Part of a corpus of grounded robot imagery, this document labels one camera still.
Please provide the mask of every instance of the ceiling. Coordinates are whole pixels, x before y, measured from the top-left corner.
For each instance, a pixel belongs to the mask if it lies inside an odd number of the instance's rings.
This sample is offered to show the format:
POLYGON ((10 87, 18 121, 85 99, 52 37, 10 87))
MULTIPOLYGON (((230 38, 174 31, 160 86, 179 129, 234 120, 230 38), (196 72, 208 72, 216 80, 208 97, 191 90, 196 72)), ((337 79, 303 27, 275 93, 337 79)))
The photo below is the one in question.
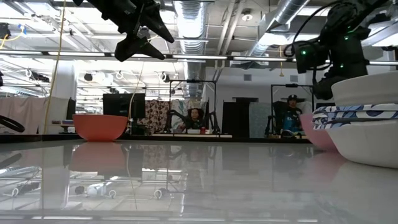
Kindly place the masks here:
MULTIPOLYGON (((310 15, 317 6, 326 4, 324 1, 311 1, 307 7, 300 11, 299 16, 292 21, 291 30, 297 29, 302 19, 310 15)), ((218 42, 220 39, 221 31, 223 29, 222 21, 226 14, 230 0, 206 0, 207 4, 207 17, 206 17, 206 34, 202 41, 206 43, 205 53, 213 55, 216 53, 218 42)), ((17 37, 21 34, 20 26, 25 27, 26 34, 22 34, 20 38, 14 41, 5 42, 2 50, 39 50, 39 51, 57 51, 59 47, 59 27, 60 15, 62 11, 62 0, 48 1, 48 0, 2 0, 0 1, 0 22, 7 22, 10 24, 12 37, 17 37)), ((260 0, 246 0, 244 9, 250 9, 252 19, 244 21, 238 19, 236 29, 231 43, 228 45, 227 54, 233 52, 245 52, 249 50, 258 38, 257 27, 261 22, 262 16, 273 11, 277 7, 277 0, 260 1, 260 0)), ((76 7, 72 0, 67 0, 67 7, 65 9, 65 24, 62 38, 62 51, 64 52, 114 52, 116 44, 123 40, 125 34, 117 32, 118 27, 111 21, 104 21, 101 18, 101 13, 86 3, 81 7, 76 7)), ((151 35, 151 44, 160 50, 163 54, 180 54, 182 52, 180 47, 180 38, 178 37, 177 20, 175 13, 172 11, 161 11, 160 15, 169 29, 172 36, 176 41, 172 44, 167 43, 155 34, 151 35)), ((322 27, 325 22, 326 12, 323 12, 314 19, 314 24, 310 24, 307 30, 303 31, 302 39, 311 39, 317 36, 316 30, 322 27)), ((386 31, 388 26, 380 29, 378 32, 386 31)), ((390 35, 394 34, 395 30, 390 30, 390 35)), ((282 36, 286 40, 293 33, 284 33, 282 36)), ((389 45, 398 44, 398 40, 389 40, 389 45)), ((266 52, 270 56, 279 57, 280 51, 278 48, 269 48, 266 52)), ((2 57, 0 58, 0 69, 5 75, 3 77, 6 84, 37 84, 37 81, 30 80, 26 74, 27 69, 38 72, 51 78, 52 70, 55 62, 55 57, 47 58, 20 58, 20 57, 2 57)), ((137 85, 138 77, 141 74, 140 86, 149 86, 153 88, 152 94, 156 96, 168 95, 168 91, 157 90, 155 88, 167 88, 168 83, 164 83, 159 75, 166 73, 171 79, 185 79, 184 76, 184 62, 176 60, 174 62, 159 62, 149 61, 143 62, 138 60, 118 62, 115 60, 101 60, 96 58, 93 60, 76 60, 77 67, 79 68, 79 85, 102 85, 101 82, 86 82, 84 75, 86 73, 104 73, 106 76, 112 76, 115 86, 121 88, 125 85, 137 85)), ((206 66, 213 66, 213 63, 206 63, 206 66)), ((284 65, 285 69, 295 68, 294 64, 284 65)), ((226 68, 221 74, 220 81, 226 85, 238 85, 241 77, 234 78, 228 76, 233 73, 234 69, 239 69, 239 74, 242 72, 240 68, 226 68)), ((279 77, 279 69, 275 69, 275 77, 279 77)), ((256 77, 259 72, 252 72, 256 77)), ((267 78, 259 78, 258 83, 270 82, 267 78)), ((181 84, 182 91, 178 91, 175 97, 184 96, 184 84, 181 84)), ((48 88, 26 87, 16 88, 16 90, 25 91, 26 93, 42 96, 48 92, 48 88)), ((106 88, 89 90, 78 90, 78 98, 88 96, 100 96, 102 93, 107 92, 106 88)), ((1 95, 13 95, 21 92, 11 91, 10 88, 2 88, 1 95)))

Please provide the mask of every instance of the woman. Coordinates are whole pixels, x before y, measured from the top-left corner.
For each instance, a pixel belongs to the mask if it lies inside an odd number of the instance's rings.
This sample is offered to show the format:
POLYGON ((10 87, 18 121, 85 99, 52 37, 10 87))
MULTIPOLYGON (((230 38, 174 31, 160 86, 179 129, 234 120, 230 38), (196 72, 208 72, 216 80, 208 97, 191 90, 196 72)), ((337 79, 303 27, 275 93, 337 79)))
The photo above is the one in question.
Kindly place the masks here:
POLYGON ((202 109, 192 108, 188 110, 188 116, 185 117, 185 124, 178 126, 179 129, 201 129, 203 124, 203 115, 205 113, 202 109))

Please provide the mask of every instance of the monitor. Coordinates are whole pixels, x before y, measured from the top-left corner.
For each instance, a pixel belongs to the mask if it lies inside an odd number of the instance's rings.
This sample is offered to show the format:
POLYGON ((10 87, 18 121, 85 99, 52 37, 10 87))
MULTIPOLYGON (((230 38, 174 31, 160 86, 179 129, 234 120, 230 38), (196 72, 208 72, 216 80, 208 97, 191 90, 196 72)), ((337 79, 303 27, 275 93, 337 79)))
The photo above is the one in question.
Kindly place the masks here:
MULTIPOLYGON (((129 116, 132 93, 103 95, 103 110, 106 115, 129 116)), ((131 117, 145 118, 145 93, 136 93, 131 104, 131 117)))

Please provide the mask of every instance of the pink bowl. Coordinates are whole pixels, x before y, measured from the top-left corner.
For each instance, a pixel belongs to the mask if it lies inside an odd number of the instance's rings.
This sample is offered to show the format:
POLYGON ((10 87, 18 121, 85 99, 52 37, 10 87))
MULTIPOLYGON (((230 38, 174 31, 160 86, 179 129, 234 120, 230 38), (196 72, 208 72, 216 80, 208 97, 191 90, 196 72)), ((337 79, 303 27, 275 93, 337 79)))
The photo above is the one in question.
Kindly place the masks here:
POLYGON ((324 151, 337 152, 335 143, 333 143, 329 134, 325 130, 314 131, 312 117, 312 114, 300 115, 301 125, 303 126, 305 135, 308 137, 310 142, 324 151))
POLYGON ((87 141, 113 141, 123 134, 127 117, 76 114, 73 115, 73 124, 79 136, 87 141))

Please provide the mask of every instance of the air duct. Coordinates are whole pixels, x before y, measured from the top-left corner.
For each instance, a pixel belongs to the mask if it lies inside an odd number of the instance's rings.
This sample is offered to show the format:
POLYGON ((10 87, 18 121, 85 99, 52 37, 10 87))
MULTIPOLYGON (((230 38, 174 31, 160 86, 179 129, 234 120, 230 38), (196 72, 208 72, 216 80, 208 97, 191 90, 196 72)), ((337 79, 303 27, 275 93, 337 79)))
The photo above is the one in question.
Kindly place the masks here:
POLYGON ((262 18, 258 27, 259 40, 254 44, 251 50, 248 51, 246 56, 260 57, 263 55, 269 46, 268 44, 275 44, 275 42, 270 41, 273 36, 267 31, 289 24, 309 1, 310 0, 281 0, 275 11, 270 12, 262 18))
MULTIPOLYGON (((180 41, 183 54, 200 55, 205 53, 205 43, 200 40, 205 36, 206 3, 199 1, 175 1, 177 14, 178 36, 190 38, 180 41)), ((198 62, 184 62, 185 79, 205 79, 204 64, 198 62)), ((201 96, 198 85, 188 85, 189 97, 201 96)))

